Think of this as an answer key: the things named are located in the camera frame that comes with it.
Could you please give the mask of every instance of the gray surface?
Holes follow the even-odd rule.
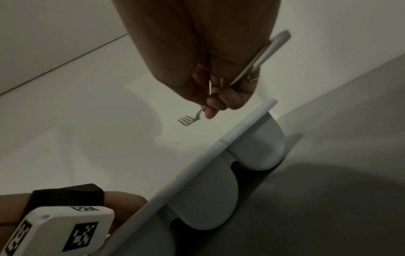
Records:
[[[404,255],[404,99],[402,56],[281,117],[288,156],[193,255]]]

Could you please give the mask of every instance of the wall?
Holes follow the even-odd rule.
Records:
[[[273,34],[292,38],[257,93],[281,116],[405,53],[404,11],[403,0],[283,0]]]
[[[2,0],[0,93],[125,34],[110,0]]]

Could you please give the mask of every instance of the white tray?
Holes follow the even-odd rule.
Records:
[[[233,213],[238,184],[234,161],[251,170],[268,170],[283,158],[284,133],[263,103],[213,144],[105,242],[94,256],[167,255],[176,246],[170,223],[180,218],[192,228],[219,227]]]

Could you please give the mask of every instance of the black strap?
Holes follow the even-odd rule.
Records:
[[[32,192],[25,207],[24,218],[42,206],[103,206],[104,191],[95,184],[84,184],[61,189],[42,189]]]

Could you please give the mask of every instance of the white countertop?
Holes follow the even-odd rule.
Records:
[[[121,38],[0,96],[0,194],[95,183],[150,199],[261,103],[183,127],[199,107]]]

